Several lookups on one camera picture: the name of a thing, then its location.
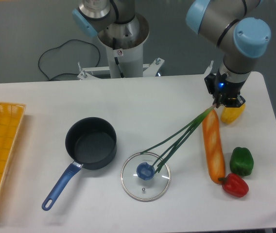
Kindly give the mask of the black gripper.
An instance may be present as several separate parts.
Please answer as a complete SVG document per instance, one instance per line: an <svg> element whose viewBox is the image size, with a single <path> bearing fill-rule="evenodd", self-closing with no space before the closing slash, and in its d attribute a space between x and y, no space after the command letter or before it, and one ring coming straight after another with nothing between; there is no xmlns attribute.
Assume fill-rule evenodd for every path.
<svg viewBox="0 0 276 233"><path fill-rule="evenodd" d="M245 99L241 96L241 88L245 81L241 83L232 83L229 81L216 80L215 83L215 108L221 105L225 107L238 108L245 104Z"/></svg>

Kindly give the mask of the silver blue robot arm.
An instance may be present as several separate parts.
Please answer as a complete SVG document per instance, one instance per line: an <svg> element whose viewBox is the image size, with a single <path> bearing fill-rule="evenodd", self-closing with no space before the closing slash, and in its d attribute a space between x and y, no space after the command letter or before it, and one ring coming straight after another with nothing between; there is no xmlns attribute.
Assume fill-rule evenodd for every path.
<svg viewBox="0 0 276 233"><path fill-rule="evenodd" d="M240 91L271 39L269 26L247 17L258 0L196 0L188 9L186 24L224 52L216 74L205 77L216 106L239 108ZM105 46L112 78L145 75L143 44L149 36L147 20L133 0L83 0L72 11L78 27Z"/></svg>

